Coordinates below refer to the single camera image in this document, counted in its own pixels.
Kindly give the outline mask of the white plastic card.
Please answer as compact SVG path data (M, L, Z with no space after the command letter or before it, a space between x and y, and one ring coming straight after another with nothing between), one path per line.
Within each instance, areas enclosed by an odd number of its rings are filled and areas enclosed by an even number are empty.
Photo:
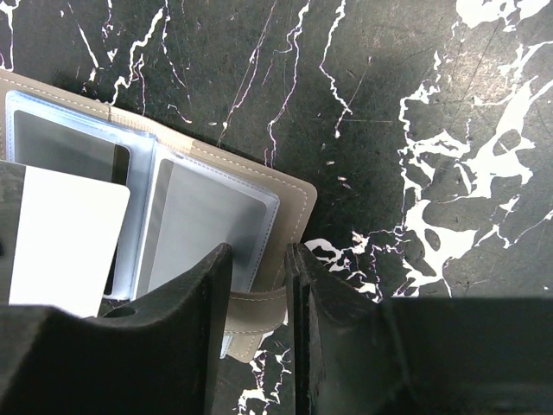
M8 303L99 312L116 242L122 185L27 166Z

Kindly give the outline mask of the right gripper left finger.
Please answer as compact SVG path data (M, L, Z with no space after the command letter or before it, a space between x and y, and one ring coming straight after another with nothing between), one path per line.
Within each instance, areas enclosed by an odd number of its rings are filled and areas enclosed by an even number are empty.
M2 413L210 413L231 279L232 249L220 244L101 317L2 307Z

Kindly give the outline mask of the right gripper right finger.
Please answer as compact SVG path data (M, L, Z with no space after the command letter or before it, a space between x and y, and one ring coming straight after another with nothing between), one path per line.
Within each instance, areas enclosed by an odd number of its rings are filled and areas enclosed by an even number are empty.
M285 265L296 413L551 413L548 298L374 303L302 244Z

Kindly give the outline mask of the grey card holder wallet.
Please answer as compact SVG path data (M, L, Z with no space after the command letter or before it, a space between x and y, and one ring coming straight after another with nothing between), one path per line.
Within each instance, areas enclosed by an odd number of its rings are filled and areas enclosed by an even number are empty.
M232 247L223 355L250 361L286 317L284 252L301 239L315 187L154 120L1 73L11 162L121 182L130 192L104 295L133 300L219 242Z

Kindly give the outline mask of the black credit card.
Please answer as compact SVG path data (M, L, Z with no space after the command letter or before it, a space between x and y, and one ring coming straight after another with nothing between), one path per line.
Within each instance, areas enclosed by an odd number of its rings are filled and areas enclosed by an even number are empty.
M122 190L124 191L125 197L129 196L128 189L126 188L129 163L130 163L129 150L121 145L116 144L114 148L114 154L113 154L111 182L114 184L123 186ZM115 221L116 230L118 233L120 233L123 220L124 220L124 209L122 208L122 204L120 203L120 201L118 201L118 205L116 206L116 221ZM118 255L118 242L116 242L116 245L114 248L114 253L111 261L111 268L109 270L106 284L105 284L105 289L104 289L105 296L110 296L113 291L113 281L114 281L116 264L117 264L117 255Z

